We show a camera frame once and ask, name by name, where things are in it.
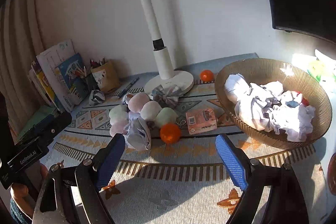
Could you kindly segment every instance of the pink toy package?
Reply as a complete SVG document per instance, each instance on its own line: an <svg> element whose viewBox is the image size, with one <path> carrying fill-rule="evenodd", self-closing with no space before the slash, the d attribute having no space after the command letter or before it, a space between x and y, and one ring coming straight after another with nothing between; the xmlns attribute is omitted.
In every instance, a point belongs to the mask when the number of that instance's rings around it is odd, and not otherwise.
<svg viewBox="0 0 336 224"><path fill-rule="evenodd" d="M186 117L190 135L217 129L217 118L212 108L187 112Z"/></svg>

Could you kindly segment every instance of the woven basket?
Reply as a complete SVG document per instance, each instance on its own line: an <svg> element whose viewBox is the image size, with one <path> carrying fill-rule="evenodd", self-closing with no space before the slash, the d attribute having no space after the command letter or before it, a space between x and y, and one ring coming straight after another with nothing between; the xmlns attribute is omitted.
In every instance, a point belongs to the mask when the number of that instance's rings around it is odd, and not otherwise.
<svg viewBox="0 0 336 224"><path fill-rule="evenodd" d="M287 141L285 133L276 135L274 131L257 131L236 117L235 105L227 98L224 84L230 74L237 73L243 75L248 84L252 82L261 85L279 81L283 84L284 91L301 92L310 105L315 107L315 117L312 120L313 132L307 135L307 140L305 142ZM308 73L286 62L253 58L231 63L218 73L215 80L215 91L223 108L244 133L259 142L277 148L293 149L311 144L326 133L331 123L332 108L323 88Z"/></svg>

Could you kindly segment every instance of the screw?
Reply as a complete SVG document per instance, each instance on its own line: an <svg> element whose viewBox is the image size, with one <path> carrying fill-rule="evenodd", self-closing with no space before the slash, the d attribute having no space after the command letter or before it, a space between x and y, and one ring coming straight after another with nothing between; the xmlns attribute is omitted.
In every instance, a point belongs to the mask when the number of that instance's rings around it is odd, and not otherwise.
<svg viewBox="0 0 336 224"><path fill-rule="evenodd" d="M257 160L257 159L250 159L250 163L251 163L252 165L258 165L258 164L260 163L260 161Z"/></svg>
<svg viewBox="0 0 336 224"><path fill-rule="evenodd" d="M51 167L51 170L52 172L55 172L58 170L58 164L54 164L52 167Z"/></svg>
<svg viewBox="0 0 336 224"><path fill-rule="evenodd" d="M292 169L292 166L290 164L283 164L283 167L286 169L286 170L291 170Z"/></svg>
<svg viewBox="0 0 336 224"><path fill-rule="evenodd" d="M91 164L92 164L92 160L91 159L85 159L85 160L83 160L83 165L89 166Z"/></svg>

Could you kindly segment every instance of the curtain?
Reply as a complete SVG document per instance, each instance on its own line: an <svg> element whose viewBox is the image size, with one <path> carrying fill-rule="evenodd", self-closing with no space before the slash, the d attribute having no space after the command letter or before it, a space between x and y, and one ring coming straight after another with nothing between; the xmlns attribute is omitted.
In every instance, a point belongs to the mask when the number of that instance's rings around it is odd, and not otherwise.
<svg viewBox="0 0 336 224"><path fill-rule="evenodd" d="M31 62L42 51L35 0L6 0L0 8L0 92L15 134L44 102L28 79Z"/></svg>

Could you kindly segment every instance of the pink plush ball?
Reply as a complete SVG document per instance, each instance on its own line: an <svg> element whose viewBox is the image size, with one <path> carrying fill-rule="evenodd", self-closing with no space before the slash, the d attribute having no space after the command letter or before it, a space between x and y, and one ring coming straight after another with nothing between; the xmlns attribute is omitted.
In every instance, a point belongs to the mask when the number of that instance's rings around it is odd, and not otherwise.
<svg viewBox="0 0 336 224"><path fill-rule="evenodd" d="M145 103L149 102L149 97L145 92L140 92L133 96L128 102L128 108L132 112L138 112L142 110Z"/></svg>
<svg viewBox="0 0 336 224"><path fill-rule="evenodd" d="M110 135L114 137L117 133L127 134L127 131L124 127L128 125L128 120L117 121L110 128Z"/></svg>

